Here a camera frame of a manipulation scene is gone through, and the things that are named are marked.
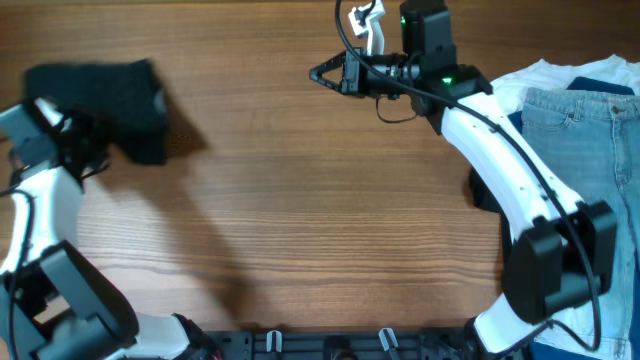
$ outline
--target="white fabric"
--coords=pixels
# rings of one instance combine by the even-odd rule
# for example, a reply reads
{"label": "white fabric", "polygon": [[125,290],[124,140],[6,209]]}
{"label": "white fabric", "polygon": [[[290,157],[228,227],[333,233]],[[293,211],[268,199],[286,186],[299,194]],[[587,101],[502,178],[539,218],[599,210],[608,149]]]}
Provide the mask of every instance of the white fabric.
{"label": "white fabric", "polygon": [[[616,55],[581,66],[559,66],[540,60],[528,68],[504,75],[492,81],[491,85],[493,85],[494,93],[502,110],[506,114],[512,114],[522,110],[529,88],[533,87],[541,90],[566,89],[579,76],[626,86],[631,88],[635,94],[640,94],[640,62],[629,63]],[[565,322],[571,328],[575,328],[575,326],[572,326],[575,324],[569,321],[572,318],[571,313],[575,312],[575,309],[565,310],[561,314],[557,314],[564,316],[554,316],[554,318]],[[591,344],[593,342],[593,336],[584,335],[579,330],[578,334],[587,343]],[[620,341],[619,339],[603,337],[600,349],[596,353],[590,353],[582,349],[561,329],[546,330],[536,338],[536,341],[558,349],[599,359],[631,359],[629,341]]]}
{"label": "white fabric", "polygon": [[491,85],[502,110],[512,114],[522,110],[530,87],[541,90],[566,89],[579,76],[627,86],[635,94],[640,94],[640,62],[628,63],[617,55],[580,66],[552,65],[540,60],[526,69],[493,80]]}

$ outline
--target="denim pocket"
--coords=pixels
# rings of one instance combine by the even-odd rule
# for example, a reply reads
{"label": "denim pocket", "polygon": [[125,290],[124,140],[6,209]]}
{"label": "denim pocket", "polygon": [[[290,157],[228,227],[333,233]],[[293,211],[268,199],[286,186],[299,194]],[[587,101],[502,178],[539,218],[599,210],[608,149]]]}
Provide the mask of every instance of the denim pocket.
{"label": "denim pocket", "polygon": [[522,109],[523,127],[533,126],[543,130],[562,130],[573,122],[575,114],[549,110],[532,104],[524,104]]}

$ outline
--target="dark blue fabric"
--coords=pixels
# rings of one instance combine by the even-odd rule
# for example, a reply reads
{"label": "dark blue fabric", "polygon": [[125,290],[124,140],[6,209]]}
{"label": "dark blue fabric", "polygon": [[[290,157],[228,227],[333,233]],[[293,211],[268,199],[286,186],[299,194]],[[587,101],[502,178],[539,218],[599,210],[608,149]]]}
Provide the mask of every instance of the dark blue fabric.
{"label": "dark blue fabric", "polygon": [[[609,84],[603,81],[588,79],[585,77],[577,77],[568,87],[567,90],[586,90],[606,92],[616,95],[635,95],[631,88],[621,85]],[[509,115],[509,120],[513,126],[522,133],[522,111]],[[629,331],[629,340],[633,352],[633,359],[640,360],[640,270],[636,263],[636,276],[634,284],[634,303],[633,318],[631,320],[631,329]],[[583,355],[570,353],[559,350],[551,346],[543,345],[537,342],[531,343],[531,355],[534,359],[545,360],[588,360],[593,359]]]}

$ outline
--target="wood plank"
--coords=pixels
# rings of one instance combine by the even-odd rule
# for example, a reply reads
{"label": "wood plank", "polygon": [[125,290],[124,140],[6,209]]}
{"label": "wood plank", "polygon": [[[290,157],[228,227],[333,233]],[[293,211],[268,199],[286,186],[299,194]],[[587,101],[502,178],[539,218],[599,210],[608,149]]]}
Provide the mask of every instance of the wood plank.
{"label": "wood plank", "polygon": [[[386,3],[399,51],[399,2]],[[588,3],[452,1],[461,62],[494,78],[540,58],[640,60],[640,5]],[[385,125],[373,101],[308,80],[343,49],[332,9],[0,8],[1,106],[20,99],[23,71],[61,61],[150,58],[175,99],[183,141],[169,164],[135,166],[113,149],[79,218],[80,249],[138,311],[206,329],[371,330],[462,325],[497,296],[498,219],[471,206],[466,160],[426,121]],[[408,105],[383,111],[400,118]],[[0,214],[8,239],[9,200]]]}

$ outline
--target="brown wooden surface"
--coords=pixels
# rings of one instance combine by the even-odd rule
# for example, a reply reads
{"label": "brown wooden surface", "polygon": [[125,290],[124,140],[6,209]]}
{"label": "brown wooden surface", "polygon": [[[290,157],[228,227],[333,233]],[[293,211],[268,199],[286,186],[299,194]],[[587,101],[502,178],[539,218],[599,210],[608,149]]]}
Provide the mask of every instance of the brown wooden surface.
{"label": "brown wooden surface", "polygon": [[[540,58],[640,60],[638,2],[449,5],[461,62],[489,78]],[[0,8],[1,106],[24,70],[58,61],[150,58],[175,99],[169,164],[113,149],[78,219],[81,251],[136,310],[206,329],[415,328],[461,325],[497,296],[498,218],[470,205],[465,159],[426,121],[385,125],[372,100],[308,80],[343,49],[332,14],[331,1]],[[7,199],[0,220],[8,239]]]}

